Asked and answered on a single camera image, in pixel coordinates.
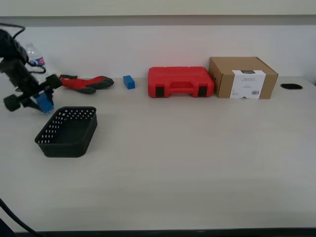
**black cable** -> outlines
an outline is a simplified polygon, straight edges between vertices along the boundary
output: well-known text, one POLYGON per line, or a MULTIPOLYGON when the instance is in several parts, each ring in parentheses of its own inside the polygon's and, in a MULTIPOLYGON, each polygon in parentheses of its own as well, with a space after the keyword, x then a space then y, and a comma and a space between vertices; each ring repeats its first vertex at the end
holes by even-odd
POLYGON ((39 65, 36 65, 36 64, 32 64, 30 62, 26 62, 28 65, 30 65, 31 67, 39 67, 39 68, 42 68, 43 71, 42 72, 37 72, 37 71, 30 71, 30 73, 37 73, 37 74, 44 74, 46 73, 46 68, 43 67, 43 66, 39 66, 39 65))
POLYGON ((32 235, 36 236, 36 237, 45 237, 39 233, 37 233, 35 230, 33 230, 32 228, 30 228, 29 226, 27 226, 26 224, 24 224, 10 209, 9 207, 4 203, 4 201, 2 201, 2 199, 0 198, 0 207, 2 207, 2 209, 5 211, 5 213, 11 217, 11 219, 13 221, 15 221, 19 226, 21 226, 23 229, 25 229, 26 231, 28 231, 29 233, 31 233, 32 235))
POLYGON ((19 34, 21 34, 23 31, 25 31, 24 26, 19 26, 19 25, 14 25, 14 24, 7 24, 7 23, 0 23, 0 26, 8 26, 8 27, 16 27, 16 28, 21 28, 17 33, 12 38, 16 38, 19 34))

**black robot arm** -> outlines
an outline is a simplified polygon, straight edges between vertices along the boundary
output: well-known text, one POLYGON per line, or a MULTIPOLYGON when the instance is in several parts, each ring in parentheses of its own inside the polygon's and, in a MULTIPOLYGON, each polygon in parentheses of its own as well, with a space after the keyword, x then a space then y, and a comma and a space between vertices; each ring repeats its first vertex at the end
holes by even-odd
MULTIPOLYGON (((20 27, 10 24, 2 24, 0 26, 13 26, 20 27)), ((21 27, 18 33, 13 37, 4 30, 0 30, 0 58, 3 60, 0 62, 0 72, 5 73, 11 83, 20 89, 22 94, 16 96, 14 94, 4 98, 4 104, 10 111, 15 111, 21 107, 31 107, 41 110, 40 107, 31 99, 37 98, 40 92, 44 92, 47 95, 48 100, 53 104, 52 93, 53 89, 57 89, 62 85, 59 78, 53 74, 46 78, 46 81, 39 84, 38 81, 32 76, 32 73, 45 73, 44 67, 42 72, 29 72, 25 68, 25 64, 29 64, 32 67, 37 67, 29 63, 26 50, 15 40, 15 37, 22 31, 24 27, 21 27)))

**red and black glove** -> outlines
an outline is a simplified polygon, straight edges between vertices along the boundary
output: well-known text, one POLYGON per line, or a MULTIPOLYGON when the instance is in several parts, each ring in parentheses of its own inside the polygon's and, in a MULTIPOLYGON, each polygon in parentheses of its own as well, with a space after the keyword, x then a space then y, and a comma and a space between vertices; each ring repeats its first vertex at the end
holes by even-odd
POLYGON ((77 76, 60 75, 63 86, 84 94, 94 94, 96 90, 108 88, 114 84, 111 78, 99 76, 93 79, 79 79, 77 76))

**black basket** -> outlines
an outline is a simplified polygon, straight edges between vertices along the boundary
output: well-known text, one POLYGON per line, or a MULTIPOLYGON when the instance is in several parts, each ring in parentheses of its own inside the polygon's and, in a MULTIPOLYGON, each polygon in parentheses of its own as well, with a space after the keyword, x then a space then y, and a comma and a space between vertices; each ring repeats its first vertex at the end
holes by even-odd
POLYGON ((95 107, 62 107, 35 138, 47 157, 81 157, 97 127, 95 107))

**water bottle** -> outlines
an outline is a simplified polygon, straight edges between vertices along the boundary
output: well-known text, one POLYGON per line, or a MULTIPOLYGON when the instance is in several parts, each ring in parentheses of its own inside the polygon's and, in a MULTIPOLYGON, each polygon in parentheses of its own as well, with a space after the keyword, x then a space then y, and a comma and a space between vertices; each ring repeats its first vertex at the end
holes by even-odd
MULTIPOLYGON (((45 61, 44 61, 42 54, 40 53, 40 51, 37 48, 34 47, 34 45, 32 43, 26 44, 26 52, 28 54, 29 62, 31 64, 35 64, 35 65, 42 66, 42 67, 46 68, 45 61)), ((26 65, 26 67, 29 71, 36 71, 36 72, 43 71, 43 68, 40 68, 40 67, 31 67, 30 65, 26 65)), ((45 82, 46 77, 49 76, 47 72, 44 74, 33 73, 32 75, 39 82, 39 84, 45 82)))

